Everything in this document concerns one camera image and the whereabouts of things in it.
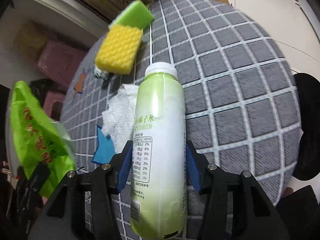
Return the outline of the green paper bag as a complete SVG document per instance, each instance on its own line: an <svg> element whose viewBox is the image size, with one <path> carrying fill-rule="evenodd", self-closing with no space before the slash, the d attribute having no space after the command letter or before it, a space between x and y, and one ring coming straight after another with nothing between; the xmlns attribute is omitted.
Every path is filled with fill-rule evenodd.
<svg viewBox="0 0 320 240"><path fill-rule="evenodd" d="M40 195L49 198L65 174L75 169L75 156L24 81L16 82L12 91L10 124L26 177L31 177L40 162L48 165L50 175Z"/></svg>

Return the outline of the green drink bottle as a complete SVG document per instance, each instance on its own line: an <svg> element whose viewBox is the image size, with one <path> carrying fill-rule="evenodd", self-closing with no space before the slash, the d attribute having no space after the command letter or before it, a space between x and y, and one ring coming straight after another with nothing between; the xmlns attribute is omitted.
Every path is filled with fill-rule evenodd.
<svg viewBox="0 0 320 240"><path fill-rule="evenodd" d="M175 67L148 66L139 85L132 149L130 223L143 239L170 239L185 220L185 100Z"/></svg>

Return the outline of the white paper towel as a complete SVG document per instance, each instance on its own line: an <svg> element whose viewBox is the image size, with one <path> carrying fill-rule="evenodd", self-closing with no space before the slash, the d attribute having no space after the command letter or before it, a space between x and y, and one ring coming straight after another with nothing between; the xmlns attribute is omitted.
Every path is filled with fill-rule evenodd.
<svg viewBox="0 0 320 240"><path fill-rule="evenodd" d="M120 153L127 141L132 139L137 94L137 85L122 84L102 113L102 133L110 136L116 153Z"/></svg>

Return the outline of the dark blue foil bag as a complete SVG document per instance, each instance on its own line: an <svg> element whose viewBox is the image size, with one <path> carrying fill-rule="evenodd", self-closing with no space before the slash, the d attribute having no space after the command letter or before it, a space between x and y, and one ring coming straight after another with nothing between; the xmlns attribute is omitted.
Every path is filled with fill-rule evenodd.
<svg viewBox="0 0 320 240"><path fill-rule="evenodd" d="M93 68L93 75L97 79L102 79L105 81L109 80L109 78L112 76L109 72L99 69L96 65Z"/></svg>

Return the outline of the yellow sponge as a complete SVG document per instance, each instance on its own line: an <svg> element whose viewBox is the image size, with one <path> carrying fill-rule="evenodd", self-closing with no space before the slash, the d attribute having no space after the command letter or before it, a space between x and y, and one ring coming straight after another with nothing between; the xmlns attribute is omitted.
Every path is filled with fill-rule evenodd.
<svg viewBox="0 0 320 240"><path fill-rule="evenodd" d="M129 75L142 37L142 29L119 24L113 25L96 54L96 67L108 73Z"/></svg>

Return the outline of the green sponge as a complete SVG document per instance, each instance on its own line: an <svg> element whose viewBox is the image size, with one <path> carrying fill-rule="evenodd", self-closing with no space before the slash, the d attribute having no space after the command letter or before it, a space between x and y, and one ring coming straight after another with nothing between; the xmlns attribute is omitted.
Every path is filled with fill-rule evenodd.
<svg viewBox="0 0 320 240"><path fill-rule="evenodd" d="M111 29L114 25L122 25L143 30L153 20L154 16L148 7L141 0L135 0L108 25L108 28Z"/></svg>

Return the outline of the black trash bin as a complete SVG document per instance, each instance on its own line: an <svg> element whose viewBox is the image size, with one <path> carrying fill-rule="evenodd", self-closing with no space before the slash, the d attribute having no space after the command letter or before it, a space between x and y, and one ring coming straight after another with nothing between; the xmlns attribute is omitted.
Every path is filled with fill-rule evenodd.
<svg viewBox="0 0 320 240"><path fill-rule="evenodd" d="M306 73L295 74L294 78L303 134L293 176L307 181L319 174L319 81Z"/></svg>

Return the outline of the grey checked tablecloth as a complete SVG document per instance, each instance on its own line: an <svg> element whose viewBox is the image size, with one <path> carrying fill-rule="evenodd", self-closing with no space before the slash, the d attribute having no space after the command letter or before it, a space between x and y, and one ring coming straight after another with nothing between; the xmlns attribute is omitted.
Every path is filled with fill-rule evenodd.
<svg viewBox="0 0 320 240"><path fill-rule="evenodd" d="M256 22L227 4L159 0L150 12L154 21L129 75L111 74L107 81L93 75L102 37L73 76L61 113L75 146L73 171L93 172L111 161L114 145L101 130L109 100L122 84L139 87L148 66L166 62L184 91L185 142L226 172L251 172L276 208L299 151L297 89L284 55ZM187 160L185 167L184 227L170 239L197 239L206 204L191 184ZM143 239L131 228L131 181L132 165L123 190L111 196L112 207L120 239Z"/></svg>

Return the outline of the small pink stool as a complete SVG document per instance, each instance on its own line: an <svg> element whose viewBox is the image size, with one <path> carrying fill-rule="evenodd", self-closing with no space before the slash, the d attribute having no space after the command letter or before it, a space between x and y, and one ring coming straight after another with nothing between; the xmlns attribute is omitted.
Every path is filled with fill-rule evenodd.
<svg viewBox="0 0 320 240"><path fill-rule="evenodd" d="M43 109L51 119L55 121L60 121L62 106L65 97L65 94L48 91L43 104Z"/></svg>

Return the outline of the black plastic bag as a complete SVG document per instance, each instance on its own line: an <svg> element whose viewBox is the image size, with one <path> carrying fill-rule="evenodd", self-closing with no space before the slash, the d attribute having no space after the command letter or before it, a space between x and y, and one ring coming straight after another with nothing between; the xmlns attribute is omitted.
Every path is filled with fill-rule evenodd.
<svg viewBox="0 0 320 240"><path fill-rule="evenodd" d="M41 107L43 106L47 93L49 91L57 91L59 84L51 79L38 79L29 82L29 87L35 98L39 101Z"/></svg>

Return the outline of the pink plastic stool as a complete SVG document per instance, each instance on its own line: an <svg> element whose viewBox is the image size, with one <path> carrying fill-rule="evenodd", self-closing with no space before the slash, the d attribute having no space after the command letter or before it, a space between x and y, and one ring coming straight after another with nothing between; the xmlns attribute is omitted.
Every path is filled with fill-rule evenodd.
<svg viewBox="0 0 320 240"><path fill-rule="evenodd" d="M86 54L84 50L49 41L37 60L36 68L47 78L68 88Z"/></svg>

